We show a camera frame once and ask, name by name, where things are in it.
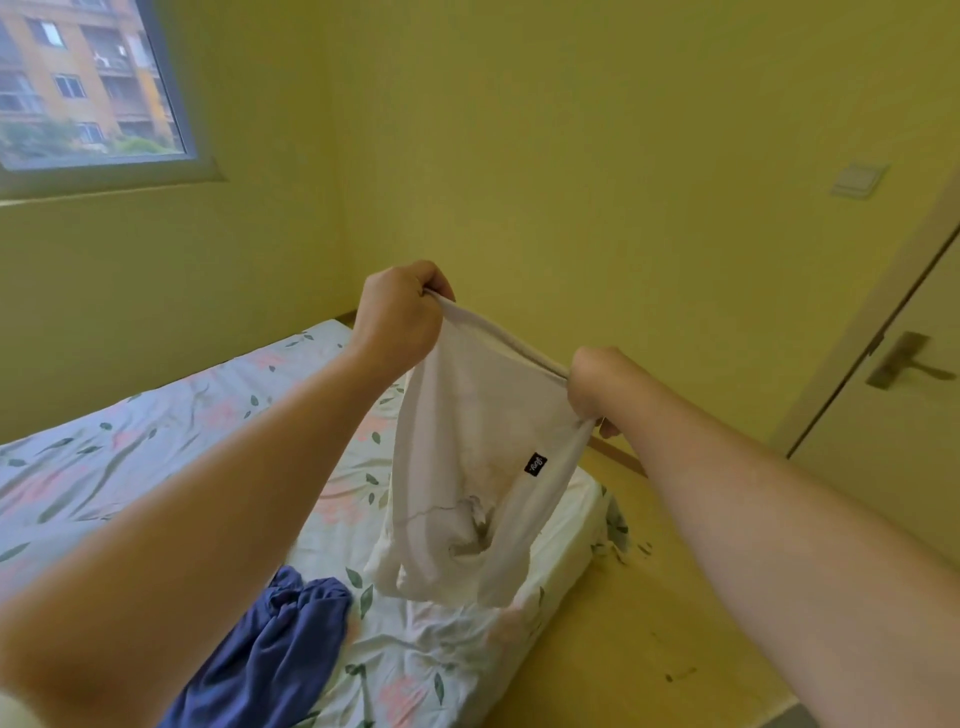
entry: door frame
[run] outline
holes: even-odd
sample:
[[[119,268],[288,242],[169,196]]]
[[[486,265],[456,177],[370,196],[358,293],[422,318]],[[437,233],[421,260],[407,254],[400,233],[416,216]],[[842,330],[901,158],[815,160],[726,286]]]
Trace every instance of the door frame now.
[[[894,256],[879,283],[853,317],[823,364],[787,411],[767,444],[791,456],[843,389],[864,358],[883,340],[883,332],[960,233],[960,169]]]

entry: stain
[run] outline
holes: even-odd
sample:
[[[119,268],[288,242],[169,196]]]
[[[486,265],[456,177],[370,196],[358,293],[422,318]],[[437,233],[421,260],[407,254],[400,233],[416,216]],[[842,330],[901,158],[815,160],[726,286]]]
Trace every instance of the stain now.
[[[691,668],[689,668],[689,669],[685,669],[683,672],[681,672],[681,673],[679,673],[679,674],[677,674],[677,675],[671,675],[671,674],[667,673],[667,674],[665,675],[665,677],[666,677],[666,681],[667,681],[668,683],[672,683],[672,682],[676,682],[676,681],[679,681],[679,680],[683,680],[683,679],[689,677],[690,675],[696,674],[696,672],[697,672],[697,668],[696,668],[696,667],[691,667]]]

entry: hand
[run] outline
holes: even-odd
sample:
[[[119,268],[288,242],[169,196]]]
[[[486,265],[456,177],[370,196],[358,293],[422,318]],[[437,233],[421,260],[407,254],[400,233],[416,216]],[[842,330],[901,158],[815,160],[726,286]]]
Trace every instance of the hand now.
[[[444,274],[429,260],[388,268],[364,283],[348,350],[358,352],[387,383],[417,366],[440,336],[444,315],[424,289],[456,300]]]
[[[581,347],[573,354],[566,398],[581,419],[602,421],[601,437],[613,437],[620,434],[620,430],[607,419],[610,393],[615,397],[617,382],[625,382],[641,371],[617,347]]]

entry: light switch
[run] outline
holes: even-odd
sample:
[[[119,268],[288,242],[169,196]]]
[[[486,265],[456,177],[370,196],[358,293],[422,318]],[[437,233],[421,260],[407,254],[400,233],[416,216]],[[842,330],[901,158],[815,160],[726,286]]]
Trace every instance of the light switch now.
[[[837,177],[830,194],[865,200],[876,189],[887,167],[888,165],[850,164]]]

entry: tree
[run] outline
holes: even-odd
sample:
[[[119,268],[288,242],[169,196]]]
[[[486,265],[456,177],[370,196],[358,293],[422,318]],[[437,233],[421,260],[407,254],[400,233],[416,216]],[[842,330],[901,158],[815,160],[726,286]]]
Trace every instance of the tree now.
[[[0,154],[6,159],[29,161],[76,154],[77,128],[68,121],[0,123]]]
[[[121,136],[112,143],[115,155],[169,155],[175,150],[143,136]]]

